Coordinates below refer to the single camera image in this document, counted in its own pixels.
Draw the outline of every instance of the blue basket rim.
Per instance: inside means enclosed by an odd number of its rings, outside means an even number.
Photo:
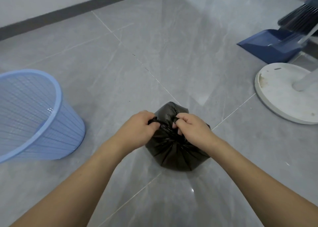
[[[53,83],[54,88],[55,88],[55,94],[56,94],[53,112],[51,113],[49,118],[46,120],[46,122],[43,124],[43,126],[29,140],[27,140],[25,143],[23,143],[21,146],[17,147],[16,149],[10,151],[9,153],[6,153],[6,154],[0,156],[0,163],[15,157],[16,155],[18,155],[19,153],[21,153],[22,151],[27,149],[39,137],[41,137],[43,135],[43,133],[51,126],[54,119],[56,118],[57,113],[60,111],[61,106],[62,106],[63,93],[62,93],[61,87],[60,87],[59,83],[57,82],[57,80],[53,76],[51,76],[50,74],[48,74],[46,72],[39,71],[39,70],[33,70],[33,69],[10,71],[10,72],[0,74],[0,80],[2,80],[4,78],[8,78],[8,77],[13,76],[13,75],[21,75],[21,74],[25,74],[25,73],[31,73],[31,74],[35,74],[35,75],[44,76]]]

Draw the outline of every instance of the forearm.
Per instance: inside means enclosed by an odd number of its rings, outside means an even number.
[[[111,138],[12,227],[86,226],[124,154]]]
[[[318,207],[220,140],[208,154],[228,173],[264,226],[318,226]]]

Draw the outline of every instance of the black trash bag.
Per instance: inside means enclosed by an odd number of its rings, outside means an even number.
[[[148,124],[159,122],[161,125],[146,144],[146,148],[162,167],[192,171],[209,156],[189,143],[183,135],[178,135],[178,129],[172,129],[172,123],[178,120],[176,115],[182,112],[189,113],[189,110],[173,102],[168,102],[161,107],[155,113],[156,117],[148,122]]]

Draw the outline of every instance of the fan stand base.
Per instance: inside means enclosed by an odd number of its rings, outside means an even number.
[[[293,64],[266,65],[255,77],[256,93],[282,118],[301,124],[318,124],[318,82],[301,92],[292,88],[294,82],[308,73],[310,71]]]

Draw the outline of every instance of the blue dustpan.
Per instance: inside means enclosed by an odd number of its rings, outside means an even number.
[[[238,43],[257,58],[271,63],[287,63],[301,51],[298,41],[303,35],[284,29],[263,30]]]

